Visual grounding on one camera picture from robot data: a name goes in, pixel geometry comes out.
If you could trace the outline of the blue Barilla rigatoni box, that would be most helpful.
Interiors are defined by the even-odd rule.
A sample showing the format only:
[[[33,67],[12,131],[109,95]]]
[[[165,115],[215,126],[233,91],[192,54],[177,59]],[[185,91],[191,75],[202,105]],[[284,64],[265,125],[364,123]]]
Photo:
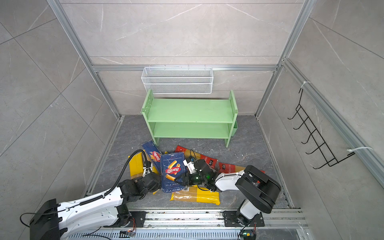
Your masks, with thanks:
[[[162,191],[164,193],[172,193],[185,188],[185,186],[174,182],[175,178],[186,173],[184,160],[184,153],[164,154],[161,156]]]

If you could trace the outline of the blue Barilla spaghetti box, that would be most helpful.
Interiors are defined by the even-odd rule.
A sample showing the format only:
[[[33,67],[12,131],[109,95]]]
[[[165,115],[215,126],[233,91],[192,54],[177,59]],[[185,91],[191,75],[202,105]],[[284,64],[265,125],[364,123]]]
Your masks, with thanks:
[[[142,144],[143,149],[151,159],[154,164],[156,170],[158,172],[161,171],[161,156],[162,153],[158,150],[157,146],[154,144],[152,140]]]

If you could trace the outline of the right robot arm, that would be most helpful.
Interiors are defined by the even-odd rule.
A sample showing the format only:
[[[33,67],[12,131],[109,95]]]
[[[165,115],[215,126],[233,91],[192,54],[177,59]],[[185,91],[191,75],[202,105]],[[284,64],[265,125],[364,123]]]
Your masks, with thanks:
[[[203,185],[210,191],[240,191],[246,199],[231,217],[242,226],[249,225],[257,215],[272,212],[282,190],[281,185],[254,166],[235,173],[219,173],[202,159],[187,163],[188,171],[175,179],[182,186]]]

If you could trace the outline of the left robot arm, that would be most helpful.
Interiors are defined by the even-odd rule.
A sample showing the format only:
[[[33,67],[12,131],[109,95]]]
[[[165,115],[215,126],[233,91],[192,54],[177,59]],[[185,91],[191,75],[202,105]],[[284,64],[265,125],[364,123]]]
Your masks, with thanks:
[[[125,227],[134,218],[128,204],[161,188],[161,177],[146,174],[125,180],[107,191],[75,201],[46,201],[29,222],[31,240],[64,240],[84,230],[98,227]]]

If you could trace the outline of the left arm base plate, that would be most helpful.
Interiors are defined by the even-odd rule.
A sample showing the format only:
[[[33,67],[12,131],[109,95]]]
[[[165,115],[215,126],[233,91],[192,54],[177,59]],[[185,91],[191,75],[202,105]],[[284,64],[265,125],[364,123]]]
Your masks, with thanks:
[[[147,212],[136,211],[118,214],[117,221],[111,225],[112,228],[142,228],[146,219]]]

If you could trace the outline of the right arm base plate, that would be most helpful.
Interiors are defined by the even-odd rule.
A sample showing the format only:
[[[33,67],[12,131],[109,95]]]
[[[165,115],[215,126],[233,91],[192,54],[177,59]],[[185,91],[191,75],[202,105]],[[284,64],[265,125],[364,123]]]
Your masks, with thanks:
[[[265,222],[262,213],[256,214],[252,219],[248,219],[239,211],[223,211],[223,218],[226,227],[264,227]]]

